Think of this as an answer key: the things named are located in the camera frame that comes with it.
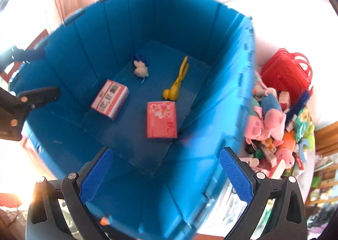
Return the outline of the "pink tissue pack barcode side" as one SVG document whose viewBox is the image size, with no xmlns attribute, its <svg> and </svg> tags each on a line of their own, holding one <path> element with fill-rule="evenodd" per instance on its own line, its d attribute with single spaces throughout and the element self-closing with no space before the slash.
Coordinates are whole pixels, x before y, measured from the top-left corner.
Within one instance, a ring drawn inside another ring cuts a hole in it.
<svg viewBox="0 0 338 240">
<path fill-rule="evenodd" d="M 91 104 L 91 108 L 114 120 L 128 95 L 127 86 L 108 79 Z"/>
</svg>

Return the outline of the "small white blue plush toy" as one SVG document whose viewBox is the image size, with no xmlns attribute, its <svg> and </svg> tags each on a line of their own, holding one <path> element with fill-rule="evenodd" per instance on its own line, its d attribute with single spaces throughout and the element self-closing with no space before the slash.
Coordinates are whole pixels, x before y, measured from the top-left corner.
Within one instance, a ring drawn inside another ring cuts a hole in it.
<svg viewBox="0 0 338 240">
<path fill-rule="evenodd" d="M 149 76 L 148 73 L 148 62 L 145 57 L 142 55 L 134 55 L 134 74 L 142 79 L 142 83 L 145 81 L 145 79 Z"/>
</svg>

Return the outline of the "pink floral tissue pack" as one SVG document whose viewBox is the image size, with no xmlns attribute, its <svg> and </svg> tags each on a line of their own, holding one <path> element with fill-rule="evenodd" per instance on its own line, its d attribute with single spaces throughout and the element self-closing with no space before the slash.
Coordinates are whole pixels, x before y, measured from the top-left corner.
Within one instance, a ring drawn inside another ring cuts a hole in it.
<svg viewBox="0 0 338 240">
<path fill-rule="evenodd" d="M 177 137 L 178 126 L 175 102 L 148 102 L 147 138 L 174 139 Z"/>
</svg>

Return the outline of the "yellow plastic snowball clamp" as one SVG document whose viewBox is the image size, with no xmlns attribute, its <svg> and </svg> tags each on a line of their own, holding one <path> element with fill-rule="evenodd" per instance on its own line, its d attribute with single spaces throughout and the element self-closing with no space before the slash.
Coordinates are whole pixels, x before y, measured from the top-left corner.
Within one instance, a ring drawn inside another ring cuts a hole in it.
<svg viewBox="0 0 338 240">
<path fill-rule="evenodd" d="M 162 96 L 165 100 L 176 101 L 179 97 L 180 86 L 186 73 L 188 71 L 189 64 L 188 64 L 188 57 L 184 57 L 184 60 L 180 66 L 178 77 L 176 78 L 175 82 L 169 89 L 165 89 L 162 93 Z"/>
</svg>

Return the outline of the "small pink pig orange hat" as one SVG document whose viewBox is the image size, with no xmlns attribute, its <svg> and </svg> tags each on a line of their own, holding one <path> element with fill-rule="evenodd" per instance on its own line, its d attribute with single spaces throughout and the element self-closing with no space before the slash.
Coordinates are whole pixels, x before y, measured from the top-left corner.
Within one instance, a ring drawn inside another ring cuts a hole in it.
<svg viewBox="0 0 338 240">
<path fill-rule="evenodd" d="M 293 167 L 295 159 L 293 157 L 293 151 L 296 145 L 296 140 L 294 138 L 294 131 L 285 132 L 281 144 L 277 147 L 276 152 L 274 153 L 277 160 L 283 160 L 285 163 L 285 168 L 289 169 Z"/>
</svg>

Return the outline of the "blue plastic spoon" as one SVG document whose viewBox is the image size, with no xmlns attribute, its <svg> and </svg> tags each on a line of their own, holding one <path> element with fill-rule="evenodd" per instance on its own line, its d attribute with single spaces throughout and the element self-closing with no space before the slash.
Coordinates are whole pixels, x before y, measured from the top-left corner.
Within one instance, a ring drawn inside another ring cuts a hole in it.
<svg viewBox="0 0 338 240">
<path fill-rule="evenodd" d="M 298 154 L 303 163 L 315 160 L 315 150 L 311 150 L 310 143 L 305 138 L 302 138 L 298 143 Z"/>
</svg>

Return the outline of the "teal patterned plush toy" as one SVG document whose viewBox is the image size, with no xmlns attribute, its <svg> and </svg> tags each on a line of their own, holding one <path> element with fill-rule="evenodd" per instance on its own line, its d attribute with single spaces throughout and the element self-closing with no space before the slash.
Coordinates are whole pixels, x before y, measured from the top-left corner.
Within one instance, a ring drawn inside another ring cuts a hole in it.
<svg viewBox="0 0 338 240">
<path fill-rule="evenodd" d="M 294 139 L 297 143 L 309 133 L 309 128 L 312 124 L 310 111 L 305 107 L 299 112 L 294 122 Z"/>
</svg>

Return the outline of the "pink pig plush with glasses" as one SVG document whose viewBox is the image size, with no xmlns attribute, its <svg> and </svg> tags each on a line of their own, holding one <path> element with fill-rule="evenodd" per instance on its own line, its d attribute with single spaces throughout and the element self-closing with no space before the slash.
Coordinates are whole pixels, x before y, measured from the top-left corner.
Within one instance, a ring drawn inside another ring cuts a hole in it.
<svg viewBox="0 0 338 240">
<path fill-rule="evenodd" d="M 254 106 L 248 117 L 244 137 L 249 145 L 252 141 L 264 141 L 270 137 L 271 131 L 265 127 L 262 116 L 262 108 Z"/>
</svg>

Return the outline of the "pink pig plush blue top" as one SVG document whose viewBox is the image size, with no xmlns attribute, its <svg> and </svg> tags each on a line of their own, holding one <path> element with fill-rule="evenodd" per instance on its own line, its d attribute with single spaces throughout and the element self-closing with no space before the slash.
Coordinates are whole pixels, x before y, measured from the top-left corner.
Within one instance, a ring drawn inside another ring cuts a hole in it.
<svg viewBox="0 0 338 240">
<path fill-rule="evenodd" d="M 277 98 L 271 93 L 264 95 L 261 99 L 261 108 L 267 135 L 281 141 L 285 130 L 286 113 L 283 113 Z"/>
</svg>

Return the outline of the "blue fuzzy duster stick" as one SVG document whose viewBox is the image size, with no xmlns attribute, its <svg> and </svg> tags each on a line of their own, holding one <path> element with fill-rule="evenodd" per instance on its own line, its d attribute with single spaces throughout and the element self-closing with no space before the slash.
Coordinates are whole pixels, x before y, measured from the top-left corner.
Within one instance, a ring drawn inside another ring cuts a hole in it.
<svg viewBox="0 0 338 240">
<path fill-rule="evenodd" d="M 292 118 L 299 114 L 299 112 L 307 105 L 313 93 L 313 89 L 305 90 L 300 97 L 296 100 L 295 104 L 286 112 L 285 126 L 287 127 Z"/>
</svg>

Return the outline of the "red plastic toy case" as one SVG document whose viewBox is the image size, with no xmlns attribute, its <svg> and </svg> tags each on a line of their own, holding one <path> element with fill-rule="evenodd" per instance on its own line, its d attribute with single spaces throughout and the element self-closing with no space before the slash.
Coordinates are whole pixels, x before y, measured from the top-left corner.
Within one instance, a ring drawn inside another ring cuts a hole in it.
<svg viewBox="0 0 338 240">
<path fill-rule="evenodd" d="M 268 87 L 287 91 L 291 104 L 295 104 L 302 92 L 311 85 L 313 71 L 305 55 L 279 49 L 263 65 L 261 77 Z"/>
</svg>

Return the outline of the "blue plastic storage crate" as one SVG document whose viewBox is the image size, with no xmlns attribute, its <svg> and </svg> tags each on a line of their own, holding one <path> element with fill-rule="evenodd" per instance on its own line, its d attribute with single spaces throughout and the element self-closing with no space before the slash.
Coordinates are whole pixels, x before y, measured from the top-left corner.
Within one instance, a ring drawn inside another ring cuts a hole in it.
<svg viewBox="0 0 338 240">
<path fill-rule="evenodd" d="M 238 151 L 253 88 L 252 22 L 214 0 L 100 0 L 61 25 L 25 64 L 11 91 L 57 86 L 60 98 L 32 111 L 24 133 L 52 173 L 77 171 L 104 146 L 113 162 L 90 211 L 142 239 L 191 239 L 219 197 L 223 147 Z M 134 74 L 134 55 L 149 76 Z M 189 68 L 176 104 L 178 137 L 147 138 L 147 104 Z M 114 120 L 91 108 L 105 82 L 127 86 Z"/>
</svg>

